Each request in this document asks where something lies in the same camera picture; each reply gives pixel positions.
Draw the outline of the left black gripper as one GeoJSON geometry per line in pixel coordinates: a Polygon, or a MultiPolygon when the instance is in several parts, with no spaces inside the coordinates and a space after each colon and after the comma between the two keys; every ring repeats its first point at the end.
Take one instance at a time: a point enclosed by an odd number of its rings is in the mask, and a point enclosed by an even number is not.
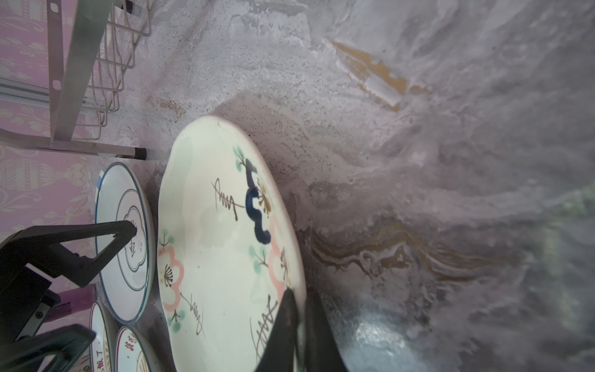
{"type": "Polygon", "coordinates": [[[79,324],[35,336],[50,310],[60,303],[60,296],[50,290],[50,281],[26,265],[83,287],[136,233],[133,223],[126,220],[31,226],[1,243],[1,371],[38,371],[46,357],[51,360],[43,371],[69,371],[96,338],[96,332],[79,324]],[[103,236],[112,241],[93,258],[63,245],[103,236]]]}

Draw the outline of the white plate green quatrefoil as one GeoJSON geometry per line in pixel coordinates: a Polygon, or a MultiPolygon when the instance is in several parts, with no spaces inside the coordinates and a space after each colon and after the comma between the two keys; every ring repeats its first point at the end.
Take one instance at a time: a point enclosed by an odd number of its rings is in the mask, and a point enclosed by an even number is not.
{"type": "Polygon", "coordinates": [[[99,274],[106,305],[124,325],[137,322],[149,300],[156,264],[153,217],[145,192],[131,168],[110,164],[100,175],[96,223],[121,223],[133,235],[99,274]]]}

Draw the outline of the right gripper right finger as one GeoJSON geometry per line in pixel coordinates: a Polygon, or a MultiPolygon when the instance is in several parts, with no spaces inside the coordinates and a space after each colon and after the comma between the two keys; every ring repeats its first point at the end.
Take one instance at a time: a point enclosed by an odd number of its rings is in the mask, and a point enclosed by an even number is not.
{"type": "Polygon", "coordinates": [[[314,288],[308,289],[305,303],[305,367],[307,371],[347,372],[331,326],[314,288]]]}

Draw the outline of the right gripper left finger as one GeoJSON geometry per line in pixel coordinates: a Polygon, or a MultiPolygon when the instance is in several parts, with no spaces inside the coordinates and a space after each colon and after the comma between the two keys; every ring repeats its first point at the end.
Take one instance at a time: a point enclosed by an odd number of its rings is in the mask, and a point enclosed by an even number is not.
{"type": "Polygon", "coordinates": [[[292,372],[297,342],[298,308],[288,288],[281,299],[270,337],[256,372],[292,372]]]}

